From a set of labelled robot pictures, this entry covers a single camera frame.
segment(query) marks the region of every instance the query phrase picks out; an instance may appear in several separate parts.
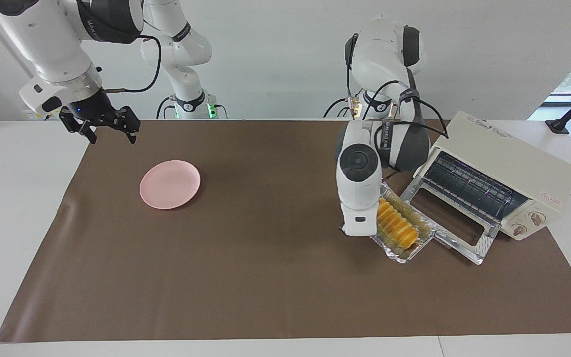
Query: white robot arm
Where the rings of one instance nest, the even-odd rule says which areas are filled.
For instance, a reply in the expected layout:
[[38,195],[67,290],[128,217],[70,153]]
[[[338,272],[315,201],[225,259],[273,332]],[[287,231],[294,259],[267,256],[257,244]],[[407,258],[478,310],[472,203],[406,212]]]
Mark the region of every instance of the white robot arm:
[[[428,156],[425,128],[413,74],[424,67],[419,31],[377,18],[346,45],[347,66],[363,87],[365,113],[340,132],[336,146],[336,185],[350,236],[376,233],[381,168],[412,171]],[[399,105],[399,125],[384,120],[391,102]],[[365,120],[367,113],[374,120]]]
[[63,106],[66,128],[92,144],[92,126],[109,126],[136,141],[140,121],[131,108],[112,107],[81,39],[133,42],[143,25],[140,0],[0,0],[0,23],[36,69],[20,90],[32,110],[45,115]]
[[[217,115],[215,96],[202,89],[197,73],[188,66],[207,63],[211,44],[186,21],[179,0],[145,0],[148,24],[159,30],[162,44],[162,71],[175,93],[177,115],[182,119],[213,118]],[[151,41],[142,43],[140,52],[152,66],[157,64],[157,48]]]

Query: logo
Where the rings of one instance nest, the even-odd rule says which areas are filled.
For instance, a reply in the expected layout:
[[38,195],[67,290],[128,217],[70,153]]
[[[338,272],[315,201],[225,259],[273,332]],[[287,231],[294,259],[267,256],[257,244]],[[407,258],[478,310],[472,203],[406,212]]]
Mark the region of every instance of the logo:
[[466,120],[468,120],[470,122],[474,122],[480,128],[490,130],[493,134],[500,136],[501,138],[504,138],[504,139],[512,138],[512,136],[510,136],[509,133],[506,133],[505,131],[501,131],[500,129],[493,127],[492,125],[488,124],[486,122],[486,120],[475,119],[471,116],[467,116]]
[[549,194],[547,192],[542,191],[541,192],[541,198],[548,201],[548,202],[554,203],[555,205],[557,205],[559,207],[563,205],[559,199],[557,199],[556,197],[552,196],[551,194]]
[[88,29],[89,32],[91,32],[92,38],[94,38],[96,41],[102,41],[102,39],[100,38],[100,36],[98,36],[96,30],[94,29],[94,22],[92,20],[88,20]]

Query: white table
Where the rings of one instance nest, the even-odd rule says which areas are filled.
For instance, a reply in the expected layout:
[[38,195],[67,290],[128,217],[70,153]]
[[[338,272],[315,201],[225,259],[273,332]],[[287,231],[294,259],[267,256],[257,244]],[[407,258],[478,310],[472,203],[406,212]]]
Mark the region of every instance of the white table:
[[[543,122],[492,124],[571,163],[571,138],[551,134]],[[70,135],[60,122],[0,122],[0,325],[86,145],[84,138]],[[571,265],[571,199],[564,216],[549,228]],[[180,354],[550,357],[571,355],[571,334],[0,344],[0,356]]]

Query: oven knob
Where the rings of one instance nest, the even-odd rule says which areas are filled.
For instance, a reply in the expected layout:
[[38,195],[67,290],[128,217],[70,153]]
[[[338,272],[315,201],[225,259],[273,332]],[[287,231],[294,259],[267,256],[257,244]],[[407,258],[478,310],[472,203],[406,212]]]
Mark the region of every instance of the oven knob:
[[512,229],[514,236],[522,235],[528,231],[528,228],[526,228],[523,224],[514,224],[512,225]]
[[530,212],[530,220],[535,226],[540,226],[546,221],[546,216],[541,212]]

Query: label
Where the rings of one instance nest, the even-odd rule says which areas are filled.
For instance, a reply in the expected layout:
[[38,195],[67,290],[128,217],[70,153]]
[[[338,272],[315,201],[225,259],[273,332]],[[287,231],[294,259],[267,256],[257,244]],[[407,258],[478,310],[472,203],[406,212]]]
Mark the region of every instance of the label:
[[468,120],[469,122],[473,122],[475,125],[477,125],[480,128],[489,130],[490,132],[492,132],[493,134],[495,134],[497,136],[500,136],[501,138],[504,138],[504,139],[512,138],[512,136],[509,133],[506,133],[505,131],[502,131],[501,129],[495,128],[494,126],[488,124],[485,120],[473,118],[472,116],[467,116],[466,120]]
[[541,198],[549,203],[554,203],[555,205],[561,207],[563,204],[561,202],[561,200],[559,200],[558,198],[552,196],[551,194],[547,193],[547,192],[541,192]]
[[392,148],[392,126],[394,124],[390,121],[383,122],[383,135],[381,135],[380,148],[389,150]]

